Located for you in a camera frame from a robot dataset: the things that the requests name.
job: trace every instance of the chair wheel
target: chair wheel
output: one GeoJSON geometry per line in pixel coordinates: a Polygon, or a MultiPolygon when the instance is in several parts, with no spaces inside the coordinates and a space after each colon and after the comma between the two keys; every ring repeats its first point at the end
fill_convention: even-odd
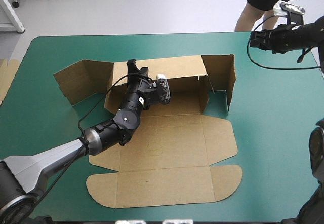
{"type": "Polygon", "coordinates": [[[12,7],[18,8],[19,7],[19,3],[17,1],[13,1],[12,2],[12,7]]]}

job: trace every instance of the black cable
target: black cable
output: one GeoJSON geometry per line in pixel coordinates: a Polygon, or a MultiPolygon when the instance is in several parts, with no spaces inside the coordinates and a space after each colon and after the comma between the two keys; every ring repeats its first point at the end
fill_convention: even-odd
{"type": "Polygon", "coordinates": [[[271,69],[271,70],[308,70],[308,69],[316,69],[316,68],[324,68],[324,66],[315,66],[315,67],[305,67],[305,68],[275,68],[275,67],[267,67],[267,66],[264,66],[262,64],[259,64],[257,63],[256,61],[253,60],[253,58],[251,57],[250,55],[250,42],[251,42],[251,37],[252,37],[252,34],[253,32],[255,32],[264,22],[266,22],[268,19],[274,17],[273,16],[270,16],[268,17],[267,19],[265,19],[263,22],[261,22],[252,32],[251,32],[251,35],[249,37],[249,40],[248,40],[248,44],[247,44],[247,55],[249,57],[249,59],[251,60],[251,62],[253,62],[256,66],[259,66],[261,68],[265,68],[265,69],[271,69]]]}
{"type": "Polygon", "coordinates": [[[82,133],[82,136],[83,136],[83,139],[86,139],[86,135],[85,135],[85,131],[83,130],[83,128],[81,127],[81,121],[83,119],[85,119],[98,105],[99,103],[106,97],[106,95],[109,93],[109,91],[112,90],[112,88],[114,88],[114,86],[119,82],[121,81],[122,79],[126,78],[126,77],[130,77],[130,76],[138,76],[138,77],[143,77],[143,78],[146,78],[148,80],[151,80],[153,81],[152,78],[148,77],[148,76],[144,76],[140,73],[129,73],[129,74],[126,74],[122,77],[120,77],[108,90],[107,92],[103,95],[103,97],[100,98],[100,100],[94,105],[94,107],[92,109],[90,109],[82,118],[80,118],[79,122],[77,123],[77,127],[80,129],[81,133],[82,133]]]}

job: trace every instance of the green tabletop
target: green tabletop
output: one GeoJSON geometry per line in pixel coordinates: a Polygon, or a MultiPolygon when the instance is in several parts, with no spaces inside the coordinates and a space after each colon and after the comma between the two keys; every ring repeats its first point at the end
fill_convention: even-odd
{"type": "MultiPolygon", "coordinates": [[[[193,218],[196,221],[278,221],[295,217],[317,188],[312,177],[308,137],[324,116],[320,71],[272,71],[253,65],[246,55],[249,34],[57,36],[34,39],[0,107],[0,159],[33,155],[79,136],[78,119],[98,100],[94,95],[72,107],[53,74],[81,59],[126,61],[195,54],[235,54],[237,80],[229,112],[222,92],[211,94],[206,115],[233,124],[237,156],[219,163],[239,164],[243,179],[228,199],[208,204],[145,208],[106,208],[88,194],[86,179],[110,170],[78,160],[37,207],[33,216],[54,220],[193,218]]],[[[314,66],[300,52],[252,56],[268,66],[314,66]]],[[[111,115],[100,106],[84,121],[87,127],[111,115]]]]}

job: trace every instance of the brown cardboard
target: brown cardboard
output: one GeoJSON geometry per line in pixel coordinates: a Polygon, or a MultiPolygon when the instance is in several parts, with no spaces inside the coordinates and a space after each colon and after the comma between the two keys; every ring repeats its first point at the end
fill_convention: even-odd
{"type": "Polygon", "coordinates": [[[12,59],[7,63],[7,60],[0,59],[0,105],[6,97],[19,66],[18,60],[12,59]]]}
{"type": "MultiPolygon", "coordinates": [[[[90,195],[112,208],[206,203],[229,197],[238,187],[237,165],[213,166],[237,154],[231,123],[201,113],[208,90],[226,90],[230,106],[235,82],[233,55],[197,55],[137,61],[149,76],[168,78],[172,100],[142,112],[141,125],[125,146],[115,145],[91,164],[118,171],[87,179],[90,195]]],[[[54,76],[71,103],[105,92],[127,73],[125,62],[82,60],[54,76]]],[[[107,95],[105,108],[116,112],[127,79],[107,95]]]]}

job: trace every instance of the person's leg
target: person's leg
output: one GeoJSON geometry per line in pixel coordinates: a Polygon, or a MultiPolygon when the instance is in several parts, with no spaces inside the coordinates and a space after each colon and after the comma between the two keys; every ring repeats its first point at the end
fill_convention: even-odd
{"type": "MultiPolygon", "coordinates": [[[[268,11],[264,12],[263,20],[265,20],[273,15],[274,15],[273,10],[268,10],[268,11]]],[[[278,19],[279,19],[278,16],[268,19],[266,22],[263,23],[262,29],[272,30],[274,28],[274,26],[276,25],[278,19]]]]}
{"type": "Polygon", "coordinates": [[[235,31],[251,31],[254,23],[262,17],[263,10],[259,10],[247,3],[239,17],[235,31]]]}

